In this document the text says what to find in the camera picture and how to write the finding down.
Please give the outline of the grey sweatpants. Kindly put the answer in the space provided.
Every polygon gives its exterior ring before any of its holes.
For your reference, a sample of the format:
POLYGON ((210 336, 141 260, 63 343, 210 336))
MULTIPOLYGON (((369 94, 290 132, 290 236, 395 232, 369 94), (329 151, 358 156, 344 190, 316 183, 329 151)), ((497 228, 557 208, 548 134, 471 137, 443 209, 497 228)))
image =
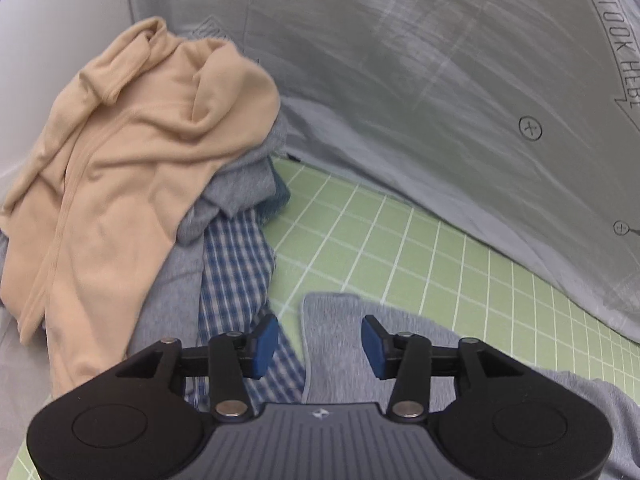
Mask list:
MULTIPOLYGON (((440 348, 455 349, 460 340, 456 333, 428 318, 337 292, 306 295, 300 319, 306 372, 303 401, 309 404, 376 402, 387 408, 394 381, 378 378, 375 365, 399 365, 412 335, 440 348)), ((591 402, 608 418, 613 447, 601 477, 637 479, 639 405, 601 379, 540 367, 536 372, 591 402)))

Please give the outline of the green grid cutting mat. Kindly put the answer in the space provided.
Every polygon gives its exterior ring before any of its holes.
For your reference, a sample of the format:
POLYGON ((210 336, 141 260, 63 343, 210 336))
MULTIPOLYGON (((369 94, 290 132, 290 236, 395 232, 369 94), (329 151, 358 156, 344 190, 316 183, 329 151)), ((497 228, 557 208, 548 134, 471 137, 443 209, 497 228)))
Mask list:
POLYGON ((390 196, 298 162, 274 166, 291 198, 262 226, 276 255, 268 298, 299 361, 305 295, 350 292, 638 399, 638 346, 529 270, 390 196))

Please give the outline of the grey garment in pile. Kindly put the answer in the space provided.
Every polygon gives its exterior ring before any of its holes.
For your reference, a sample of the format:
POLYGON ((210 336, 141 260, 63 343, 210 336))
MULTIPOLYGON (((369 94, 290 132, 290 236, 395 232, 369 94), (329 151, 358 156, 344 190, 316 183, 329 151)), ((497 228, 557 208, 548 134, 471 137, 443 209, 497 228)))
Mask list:
POLYGON ((165 336, 194 346, 205 230, 221 214, 231 218, 276 194, 271 155, 282 148, 285 138, 283 120, 277 119, 262 144, 216 172, 183 217, 175 245, 144 300, 128 346, 130 356, 165 336))

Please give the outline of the beige garment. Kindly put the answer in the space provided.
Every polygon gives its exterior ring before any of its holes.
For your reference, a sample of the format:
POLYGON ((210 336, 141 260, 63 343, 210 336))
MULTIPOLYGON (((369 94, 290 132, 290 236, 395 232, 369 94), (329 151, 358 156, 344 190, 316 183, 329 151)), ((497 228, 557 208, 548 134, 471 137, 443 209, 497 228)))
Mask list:
POLYGON ((232 42, 180 38, 161 18, 56 97, 1 208, 2 304, 23 344, 46 331, 54 396, 125 359, 180 222, 279 110, 271 76, 232 42))

